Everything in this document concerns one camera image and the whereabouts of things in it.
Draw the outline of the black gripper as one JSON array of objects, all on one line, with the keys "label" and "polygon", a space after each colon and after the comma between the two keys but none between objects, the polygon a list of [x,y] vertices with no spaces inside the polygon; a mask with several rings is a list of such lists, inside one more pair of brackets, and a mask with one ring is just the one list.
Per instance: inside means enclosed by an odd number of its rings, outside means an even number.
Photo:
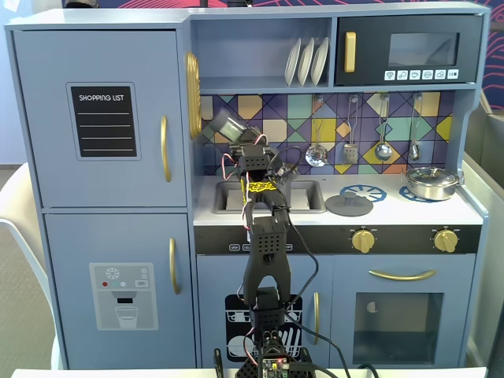
[{"label": "black gripper", "polygon": [[276,151],[270,146],[259,144],[261,132],[247,125],[245,132],[231,145],[232,158],[237,162],[238,174],[267,172]]}]

